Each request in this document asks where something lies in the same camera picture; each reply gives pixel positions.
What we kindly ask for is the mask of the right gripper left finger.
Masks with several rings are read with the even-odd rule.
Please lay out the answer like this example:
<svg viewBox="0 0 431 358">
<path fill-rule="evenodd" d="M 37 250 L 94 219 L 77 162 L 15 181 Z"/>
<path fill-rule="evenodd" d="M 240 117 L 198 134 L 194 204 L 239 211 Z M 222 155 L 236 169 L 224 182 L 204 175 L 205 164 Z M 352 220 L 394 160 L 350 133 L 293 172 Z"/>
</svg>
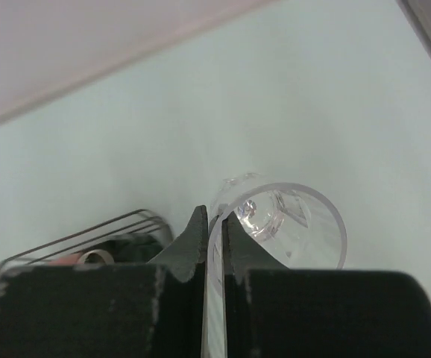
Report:
<svg viewBox="0 0 431 358">
<path fill-rule="evenodd" d="M 23 263 L 0 272 L 0 357 L 200 357 L 208 218 L 148 261 Z"/>
</svg>

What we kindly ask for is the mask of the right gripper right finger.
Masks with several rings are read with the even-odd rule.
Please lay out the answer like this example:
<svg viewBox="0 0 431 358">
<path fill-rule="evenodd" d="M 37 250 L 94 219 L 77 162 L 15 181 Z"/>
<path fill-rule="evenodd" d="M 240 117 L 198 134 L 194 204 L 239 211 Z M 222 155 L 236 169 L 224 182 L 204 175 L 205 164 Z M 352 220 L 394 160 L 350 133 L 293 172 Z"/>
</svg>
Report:
<svg viewBox="0 0 431 358">
<path fill-rule="evenodd" d="M 398 271 L 289 269 L 221 225 L 229 357 L 431 357 L 431 303 Z"/>
</svg>

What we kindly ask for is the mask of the tall clear faceted glass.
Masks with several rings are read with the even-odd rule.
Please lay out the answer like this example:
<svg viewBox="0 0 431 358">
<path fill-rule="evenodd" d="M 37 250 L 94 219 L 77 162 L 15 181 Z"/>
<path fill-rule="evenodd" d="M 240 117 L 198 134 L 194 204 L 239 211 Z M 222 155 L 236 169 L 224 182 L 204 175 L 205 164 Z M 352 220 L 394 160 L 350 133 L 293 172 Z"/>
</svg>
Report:
<svg viewBox="0 0 431 358">
<path fill-rule="evenodd" d="M 231 213 L 246 234 L 290 269 L 341 269 L 347 232 L 332 202 L 298 183 L 256 173 L 224 180 L 210 206 L 206 357 L 225 357 L 221 223 Z"/>
</svg>

